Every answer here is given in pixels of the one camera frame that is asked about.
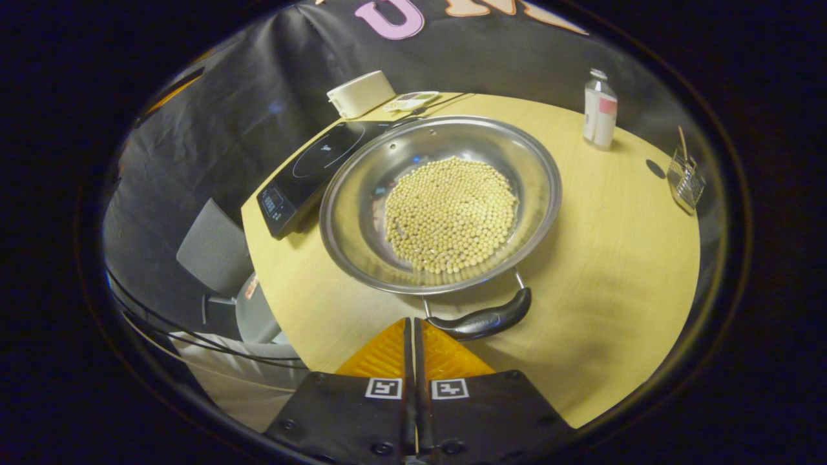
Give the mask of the white toaster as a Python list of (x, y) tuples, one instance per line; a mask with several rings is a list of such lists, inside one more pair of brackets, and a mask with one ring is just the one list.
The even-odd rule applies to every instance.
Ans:
[(355, 77), (327, 91), (328, 102), (343, 119), (359, 118), (396, 96), (382, 70)]

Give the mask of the white divided dish of beans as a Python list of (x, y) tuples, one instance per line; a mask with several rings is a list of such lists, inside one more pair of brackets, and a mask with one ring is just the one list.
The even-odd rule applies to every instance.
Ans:
[(410, 112), (422, 108), (440, 96), (437, 91), (408, 92), (393, 98), (383, 105), (382, 109), (389, 114), (393, 112)]

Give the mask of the person's light trousers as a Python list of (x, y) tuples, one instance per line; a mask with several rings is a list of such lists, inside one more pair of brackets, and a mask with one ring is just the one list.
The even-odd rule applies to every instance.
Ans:
[(263, 433), (310, 374), (289, 345), (171, 333), (174, 352), (219, 409)]

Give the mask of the clear bottle with pink label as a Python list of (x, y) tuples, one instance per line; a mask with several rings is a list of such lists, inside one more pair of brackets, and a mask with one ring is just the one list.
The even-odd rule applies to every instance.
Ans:
[(611, 149), (618, 98), (608, 84), (607, 74), (597, 68), (590, 69), (591, 79), (584, 88), (584, 123), (582, 135), (592, 147), (608, 151)]

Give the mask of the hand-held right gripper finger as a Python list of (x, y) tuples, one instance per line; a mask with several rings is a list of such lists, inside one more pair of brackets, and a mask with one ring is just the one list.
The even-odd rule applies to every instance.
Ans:
[(522, 371), (494, 371), (443, 330), (415, 321), (419, 457), (427, 463), (536, 463), (575, 430)]
[(410, 321), (396, 321), (334, 373), (314, 371), (266, 438), (324, 463), (402, 463), (415, 452)]

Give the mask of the heap of yellow soybeans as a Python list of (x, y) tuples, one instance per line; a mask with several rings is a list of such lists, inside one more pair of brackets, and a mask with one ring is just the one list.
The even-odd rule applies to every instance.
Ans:
[(384, 235), (414, 271), (457, 274), (505, 244), (518, 205), (504, 174), (491, 165), (458, 157), (432, 161), (391, 189)]

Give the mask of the steel pot with black handles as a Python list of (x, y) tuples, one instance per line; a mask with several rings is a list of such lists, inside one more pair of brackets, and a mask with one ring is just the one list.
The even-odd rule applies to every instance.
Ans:
[[(458, 157), (504, 174), (519, 198), (515, 224), (493, 256), (457, 274), (414, 271), (384, 235), (393, 186), (422, 165)], [(478, 116), (425, 118), (387, 130), (363, 145), (334, 175), (320, 208), (322, 242), (358, 282), (402, 295), (440, 295), (516, 272), (546, 237), (562, 201), (561, 174), (546, 148), (513, 125)]]

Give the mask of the black induction cooktop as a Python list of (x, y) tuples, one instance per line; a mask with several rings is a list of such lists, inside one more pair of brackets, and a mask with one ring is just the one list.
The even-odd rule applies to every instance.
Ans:
[(346, 121), (334, 124), (300, 150), (256, 196), (272, 238), (281, 240), (301, 230), (334, 174), (363, 145), (390, 130), (390, 121)]

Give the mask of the grey chair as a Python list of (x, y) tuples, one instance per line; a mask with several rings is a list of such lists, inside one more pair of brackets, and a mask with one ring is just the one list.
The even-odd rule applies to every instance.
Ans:
[(175, 258), (210, 289), (200, 299), (203, 324), (209, 304), (231, 307), (243, 342), (275, 342), (280, 324), (254, 270), (244, 231), (212, 198), (204, 203)]

